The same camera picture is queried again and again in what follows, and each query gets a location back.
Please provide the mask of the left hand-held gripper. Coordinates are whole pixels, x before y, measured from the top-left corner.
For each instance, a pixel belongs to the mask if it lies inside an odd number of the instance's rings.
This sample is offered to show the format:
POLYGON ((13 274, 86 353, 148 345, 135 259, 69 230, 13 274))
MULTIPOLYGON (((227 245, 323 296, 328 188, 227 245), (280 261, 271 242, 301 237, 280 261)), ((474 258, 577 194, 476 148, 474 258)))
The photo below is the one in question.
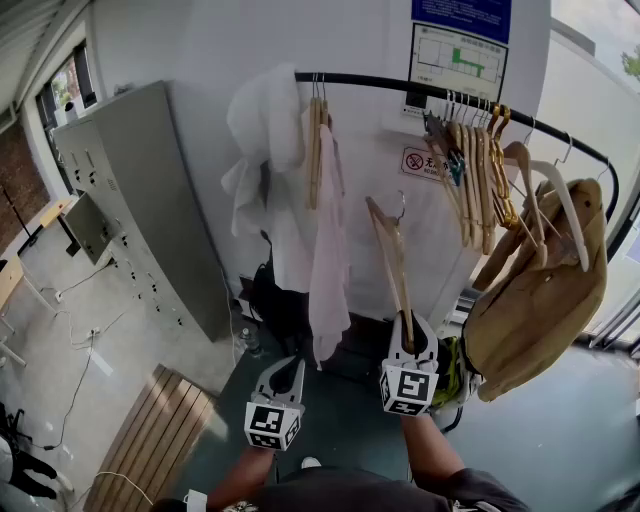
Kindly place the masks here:
POLYGON ((260 375, 256 392, 246 404, 244 432, 257 448, 286 451, 298 434, 305 407, 301 403, 305 361, 291 356, 277 361, 260 375), (269 397, 284 396, 289 402, 269 397))

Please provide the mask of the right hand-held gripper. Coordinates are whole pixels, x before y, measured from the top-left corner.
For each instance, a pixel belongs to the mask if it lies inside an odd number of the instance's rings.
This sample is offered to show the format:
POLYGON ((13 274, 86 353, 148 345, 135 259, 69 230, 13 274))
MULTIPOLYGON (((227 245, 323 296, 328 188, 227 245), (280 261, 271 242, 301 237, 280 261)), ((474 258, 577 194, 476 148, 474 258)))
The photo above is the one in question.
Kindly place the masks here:
MULTIPOLYGON (((414 358, 406 361, 385 359, 379 381, 385 412, 404 416, 421 416, 432 404, 439 379, 437 354, 439 340, 428 322, 419 314, 412 315, 414 358)), ((390 341, 391 358, 407 358, 408 331, 404 314, 394 318, 390 341)))

